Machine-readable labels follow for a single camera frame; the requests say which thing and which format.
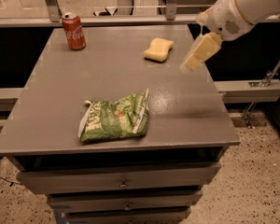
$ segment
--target cable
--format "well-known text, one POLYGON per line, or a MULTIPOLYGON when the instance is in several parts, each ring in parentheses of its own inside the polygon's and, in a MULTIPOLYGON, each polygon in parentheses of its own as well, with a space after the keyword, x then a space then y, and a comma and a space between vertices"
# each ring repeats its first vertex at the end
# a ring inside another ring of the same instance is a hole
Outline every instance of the cable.
POLYGON ((22 183, 17 183, 17 182, 10 182, 10 181, 8 181, 7 179, 5 179, 5 178, 3 178, 3 177, 1 177, 0 176, 0 179, 2 179, 2 180, 4 180, 4 181, 6 181, 6 182, 8 182, 8 183, 10 183, 10 187, 12 187, 14 184, 17 184, 17 185, 22 185, 22 183))

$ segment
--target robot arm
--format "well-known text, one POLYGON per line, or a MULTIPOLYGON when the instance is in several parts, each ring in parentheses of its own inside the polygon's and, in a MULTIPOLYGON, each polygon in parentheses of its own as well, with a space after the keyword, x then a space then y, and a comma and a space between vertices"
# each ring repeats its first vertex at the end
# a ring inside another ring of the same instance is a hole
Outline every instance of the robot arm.
POLYGON ((216 54, 223 41, 232 41, 250 32, 260 21, 280 14, 280 0, 217 0, 196 21, 210 33, 194 42, 180 69, 187 73, 216 54))
POLYGON ((198 16, 197 22, 224 41, 232 41, 252 30, 260 21, 280 14, 280 0, 217 0, 198 16))

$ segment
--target red soda can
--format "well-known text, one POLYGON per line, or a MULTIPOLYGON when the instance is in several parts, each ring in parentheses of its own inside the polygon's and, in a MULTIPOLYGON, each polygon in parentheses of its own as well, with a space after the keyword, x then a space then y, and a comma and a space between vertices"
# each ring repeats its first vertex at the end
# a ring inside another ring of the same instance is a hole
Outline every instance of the red soda can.
POLYGON ((65 13, 63 16, 63 28, 70 49, 78 50, 86 47, 85 36, 79 16, 72 12, 65 13))

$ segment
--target gray cabinet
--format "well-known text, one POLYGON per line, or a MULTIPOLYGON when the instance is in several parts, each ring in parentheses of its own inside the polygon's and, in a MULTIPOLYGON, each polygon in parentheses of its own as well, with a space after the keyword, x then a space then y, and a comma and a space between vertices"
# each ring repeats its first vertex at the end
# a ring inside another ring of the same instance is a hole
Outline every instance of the gray cabinet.
POLYGON ((0 133, 0 156, 71 224, 184 219, 224 151, 239 144, 206 67, 190 77, 178 69, 193 42, 188 26, 89 27, 84 33, 87 47, 73 52, 64 30, 54 30, 0 133), (155 37, 175 42, 165 63, 139 55, 155 37), (79 142, 85 99, 116 101, 147 88, 146 136, 79 142))

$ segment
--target crumpled bag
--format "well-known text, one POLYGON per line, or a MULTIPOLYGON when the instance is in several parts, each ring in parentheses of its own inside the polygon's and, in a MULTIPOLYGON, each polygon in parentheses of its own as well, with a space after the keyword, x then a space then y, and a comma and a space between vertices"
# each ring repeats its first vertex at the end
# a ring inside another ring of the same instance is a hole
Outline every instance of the crumpled bag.
POLYGON ((116 102, 86 103, 90 106, 80 122, 78 131, 78 138, 83 143, 136 137, 147 133, 148 90, 116 102))

